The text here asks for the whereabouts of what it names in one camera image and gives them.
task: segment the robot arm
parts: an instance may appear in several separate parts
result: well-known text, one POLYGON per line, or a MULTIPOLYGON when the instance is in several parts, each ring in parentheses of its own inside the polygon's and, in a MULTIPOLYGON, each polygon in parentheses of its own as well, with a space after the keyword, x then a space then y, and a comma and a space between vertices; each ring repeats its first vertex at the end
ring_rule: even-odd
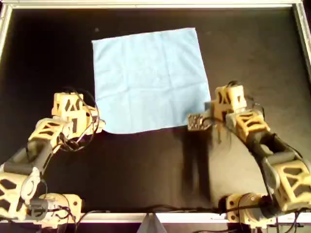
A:
POLYGON ((260 208, 229 212, 231 222, 254 227, 273 223, 273 217, 311 208, 311 165, 283 142, 264 120, 263 113, 247 109, 243 86, 229 83, 216 88, 216 100, 203 114, 191 114, 188 130, 206 130, 211 119, 223 122, 249 149, 267 183, 270 196, 233 194, 226 199, 227 209, 258 204, 260 208))
POLYGON ((56 93, 53 118, 38 121, 27 146, 19 150, 0 166, 0 216, 9 219, 34 220, 39 224, 62 224, 68 208, 80 217, 81 199, 76 195, 47 194, 34 198, 52 156, 71 139, 81 140, 84 135, 99 133, 104 122, 98 118, 97 109, 83 101, 83 95, 56 93), (64 208, 55 212, 51 209, 64 208))

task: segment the wire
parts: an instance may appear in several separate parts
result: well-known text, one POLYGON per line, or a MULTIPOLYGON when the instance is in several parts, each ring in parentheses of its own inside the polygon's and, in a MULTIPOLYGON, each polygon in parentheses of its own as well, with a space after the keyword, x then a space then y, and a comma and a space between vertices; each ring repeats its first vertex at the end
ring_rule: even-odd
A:
POLYGON ((280 233, 280 224, 278 222, 278 217, 276 217, 276 233, 280 233))
POLYGON ((46 181, 44 179, 41 179, 40 183, 43 183, 45 185, 45 194, 44 194, 44 198, 43 198, 43 199, 45 199, 47 197, 47 194, 48 194, 48 184, 46 183, 46 181))
POLYGON ((297 224, 296 223, 297 223, 297 219, 298 219, 301 212, 302 212, 302 210, 299 210, 298 212, 295 213, 295 219, 294 219, 291 227, 285 233, 289 233, 293 229, 294 226, 295 226, 295 232, 297 231, 297 224))
POLYGON ((66 226, 65 226, 65 230, 63 231, 63 233, 65 233, 66 230, 67 230, 68 222, 69 222, 69 216, 71 216, 71 218, 72 218, 72 220, 73 220, 73 222, 74 222, 75 225, 76 225, 77 223, 76 223, 76 217, 71 213, 70 203, 69 203, 68 198, 67 198, 64 194, 61 194, 61 195, 66 199, 67 204, 68 204, 68 208, 69 208, 69 212, 68 212, 68 214, 67 214, 67 216, 66 216, 66 217, 67 217, 67 223, 66 223, 66 226))
POLYGON ((93 140, 93 138, 94 138, 94 134, 95 134, 96 131, 98 130, 99 123, 100 123, 100 121, 101 121, 101 119, 100 119, 100 112, 99 112, 99 108, 98 108, 98 106, 97 106, 97 103, 96 103, 94 97, 92 96, 92 94, 91 94, 89 91, 83 90, 83 89, 81 89, 81 88, 78 89, 78 90, 81 90, 81 92, 87 93, 87 95, 89 95, 90 98, 93 100, 94 105, 95 105, 95 108, 96 108, 96 111, 97 111, 97 117, 96 117, 96 119, 94 119, 93 114, 92 114, 90 108, 89 108, 88 105, 85 103, 85 101, 80 97, 80 95, 78 94, 78 92, 76 91, 76 89, 74 89, 74 88, 72 88, 72 87, 66 87, 65 89, 68 89, 68 90, 70 90, 71 92, 74 92, 74 93, 75 93, 75 95, 78 97, 79 101, 81 101, 81 102, 83 103, 83 105, 87 108, 87 111, 88 111, 88 113, 90 114, 90 117, 91 117, 91 119, 92 119, 92 122, 91 122, 91 123, 87 126, 87 128, 81 133, 81 135, 80 135, 80 137, 78 138, 78 140, 75 141, 75 140, 72 140, 72 139, 67 139, 67 140, 64 141, 64 144, 66 145, 67 148, 69 148, 69 151, 79 151, 79 150, 82 150, 83 148, 87 147, 87 146, 92 142, 92 140, 93 140), (88 141, 88 143, 87 143, 86 145, 80 146, 80 147, 78 147, 77 149, 73 149, 73 148, 71 148, 71 147, 67 144, 67 142, 70 142, 70 143, 74 143, 74 144, 78 145, 78 142, 80 142, 81 138, 84 136, 85 132, 87 131, 87 129, 88 129, 90 126, 93 127, 93 133, 92 133, 92 135, 91 135, 90 140, 88 141))
POLYGON ((219 230, 219 231, 213 231, 213 230, 203 230, 203 231, 195 231, 193 233, 225 233, 225 232, 236 232, 237 229, 231 229, 231 230, 219 230))
POLYGON ((82 215, 82 217, 77 221, 77 224, 76 224, 76 227, 74 230, 75 233, 77 232, 78 227, 79 227, 81 221, 83 220, 83 218, 85 218, 88 214, 92 214, 92 213, 102 213, 102 211, 101 210, 91 210, 91 211, 86 212, 84 215, 82 215))

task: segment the blue cloth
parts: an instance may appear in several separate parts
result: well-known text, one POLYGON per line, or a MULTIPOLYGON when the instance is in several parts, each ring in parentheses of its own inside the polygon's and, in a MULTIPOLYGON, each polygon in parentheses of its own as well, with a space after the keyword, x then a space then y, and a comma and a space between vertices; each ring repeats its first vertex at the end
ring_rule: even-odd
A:
POLYGON ((92 41, 95 98, 110 133, 187 124, 210 101, 194 28, 92 41))

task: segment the black tabletop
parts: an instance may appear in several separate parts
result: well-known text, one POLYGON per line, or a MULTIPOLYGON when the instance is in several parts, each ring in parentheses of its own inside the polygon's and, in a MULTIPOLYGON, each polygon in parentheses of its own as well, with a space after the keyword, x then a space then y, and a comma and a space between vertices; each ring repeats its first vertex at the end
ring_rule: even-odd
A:
MULTIPOLYGON (((291 9, 97 9, 13 11, 0 64, 0 162, 51 116, 54 92, 94 93, 91 40, 184 27, 197 30, 212 97, 217 86, 240 81, 271 128, 311 159, 311 96, 291 9)), ((85 199, 84 211, 209 207, 230 193, 264 192, 246 148, 222 138, 217 144, 185 127, 104 132, 84 151, 57 153, 44 178, 49 192, 85 199)))

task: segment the microfiber cloth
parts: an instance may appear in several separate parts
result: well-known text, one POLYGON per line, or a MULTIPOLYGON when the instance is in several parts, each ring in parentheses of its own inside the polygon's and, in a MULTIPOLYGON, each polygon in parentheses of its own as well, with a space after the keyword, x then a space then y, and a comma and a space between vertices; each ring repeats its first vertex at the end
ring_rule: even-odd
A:
POLYGON ((194 28, 94 40, 95 99, 110 133, 187 124, 210 101, 194 28))

